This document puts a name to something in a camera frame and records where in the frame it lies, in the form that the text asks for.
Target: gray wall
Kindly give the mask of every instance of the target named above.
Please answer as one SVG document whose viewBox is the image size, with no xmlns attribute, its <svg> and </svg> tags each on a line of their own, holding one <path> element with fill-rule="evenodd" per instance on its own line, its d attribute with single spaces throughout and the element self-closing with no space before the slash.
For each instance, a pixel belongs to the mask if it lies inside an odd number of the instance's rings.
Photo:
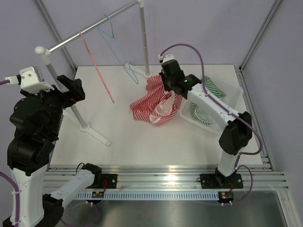
<svg viewBox="0 0 303 227">
<path fill-rule="evenodd" d="M 19 70 L 28 66 L 38 66 L 45 80 L 53 83 L 45 66 L 35 54 L 35 47 L 55 44 L 47 27 L 32 0 L 5 0 L 0 6 L 0 69 L 4 77 L 19 74 Z M 71 76 L 71 70 L 61 53 L 52 57 L 58 74 Z M 22 97 L 18 85 L 0 86 L 1 117 L 0 117 L 0 171 L 9 173 L 7 166 L 7 147 L 14 136 L 15 128 L 9 122 L 15 103 Z M 0 179 L 0 223 L 11 215 L 11 186 Z"/>
<path fill-rule="evenodd" d="M 131 0 L 43 0 L 59 33 L 66 38 Z M 150 64 L 175 43 L 188 43 L 207 64 L 239 65 L 274 0 L 144 0 Z M 143 64 L 138 6 L 113 19 L 116 36 L 130 63 Z M 109 24 L 102 26 L 109 29 Z M 85 35 L 98 65 L 118 65 L 98 30 Z M 198 64 L 197 56 L 180 47 L 179 62 Z M 92 65 L 82 41 L 68 46 L 77 65 Z"/>
<path fill-rule="evenodd" d="M 244 76 L 276 169 L 283 171 L 302 218 L 303 1 L 284 1 Z"/>
</svg>

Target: white laundry basket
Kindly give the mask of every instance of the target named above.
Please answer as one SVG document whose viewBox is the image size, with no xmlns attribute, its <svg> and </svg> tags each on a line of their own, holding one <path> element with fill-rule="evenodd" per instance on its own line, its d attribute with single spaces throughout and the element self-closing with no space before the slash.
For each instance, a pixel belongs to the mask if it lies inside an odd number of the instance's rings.
<svg viewBox="0 0 303 227">
<path fill-rule="evenodd" d="M 225 92 L 226 97 L 222 99 L 222 101 L 230 106 L 231 108 L 237 110 L 238 104 L 242 98 L 243 95 L 243 89 L 233 83 L 230 83 L 226 80 L 214 77 L 214 76 L 208 76 L 219 89 Z M 222 129 L 219 127 L 217 122 L 213 122 L 210 125 L 204 125 L 201 122 L 195 120 L 191 113 L 190 113 L 190 107 L 192 102 L 189 100 L 183 100 L 183 103 L 179 109 L 179 114 L 182 118 L 186 119 L 187 121 L 214 133 L 221 134 Z"/>
</svg>

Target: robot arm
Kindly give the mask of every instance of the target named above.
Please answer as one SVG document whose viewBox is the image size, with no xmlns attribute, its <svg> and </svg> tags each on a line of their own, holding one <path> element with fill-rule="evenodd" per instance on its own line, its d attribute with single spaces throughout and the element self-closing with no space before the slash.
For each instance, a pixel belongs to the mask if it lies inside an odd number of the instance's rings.
<svg viewBox="0 0 303 227">
<path fill-rule="evenodd" d="M 228 180 L 228 177 L 235 173 L 235 163 L 239 152 L 247 146 L 248 141 L 252 138 L 251 130 L 232 116 L 231 113 L 244 119 L 250 125 L 251 115 L 248 112 L 239 113 L 230 108 L 210 92 L 206 95 L 202 89 L 201 80 L 192 74 L 185 76 L 172 54 L 160 56 L 159 61 L 162 66 L 160 75 L 165 90 L 173 90 L 176 94 L 182 95 L 185 99 L 203 108 L 223 130 L 219 139 L 223 153 L 216 169 L 216 179 L 222 185 Z M 223 111 L 209 96 L 228 109 L 229 113 Z"/>
<path fill-rule="evenodd" d="M 9 119 L 16 131 L 8 148 L 8 165 L 19 191 L 13 192 L 13 212 L 3 226 L 54 227 L 79 192 L 102 185 L 102 169 L 86 164 L 63 187 L 43 195 L 44 175 L 53 142 L 59 139 L 62 111 L 85 99 L 81 80 L 59 76 L 57 79 L 68 89 L 61 92 L 44 82 L 36 67 L 23 69 L 20 75 L 8 79 L 11 84 L 21 84 L 25 98 L 17 102 Z"/>
</svg>

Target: black mounting plate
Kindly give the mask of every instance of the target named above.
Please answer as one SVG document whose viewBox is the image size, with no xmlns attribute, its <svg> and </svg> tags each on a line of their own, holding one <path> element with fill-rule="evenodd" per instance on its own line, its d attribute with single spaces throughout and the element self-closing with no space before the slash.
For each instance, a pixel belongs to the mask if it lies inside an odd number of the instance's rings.
<svg viewBox="0 0 303 227">
<path fill-rule="evenodd" d="M 117 180 L 118 180 L 118 175 L 117 174 L 102 174 L 102 180 L 106 180 L 107 182 L 107 187 L 106 189 L 116 189 L 117 188 Z M 101 183 L 100 185 L 92 185 L 88 188 L 93 188 L 93 189 L 104 189 L 104 185 Z"/>
<path fill-rule="evenodd" d="M 222 187 L 216 181 L 215 174 L 200 174 L 200 178 L 197 179 L 201 183 L 202 189 L 242 189 L 243 181 L 240 174 L 235 174 L 228 183 L 224 184 Z"/>
</svg>

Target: black wire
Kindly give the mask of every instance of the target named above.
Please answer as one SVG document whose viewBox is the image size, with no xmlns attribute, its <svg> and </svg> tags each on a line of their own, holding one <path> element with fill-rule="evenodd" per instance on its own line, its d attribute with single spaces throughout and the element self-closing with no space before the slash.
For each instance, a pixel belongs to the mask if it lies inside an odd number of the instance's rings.
<svg viewBox="0 0 303 227">
<path fill-rule="evenodd" d="M 76 168 L 76 175 L 77 175 L 78 168 L 79 168 L 79 166 L 80 166 L 81 164 L 85 165 L 83 162 L 80 162 L 80 163 L 79 163 L 79 165 L 78 165 L 77 168 Z"/>
</svg>

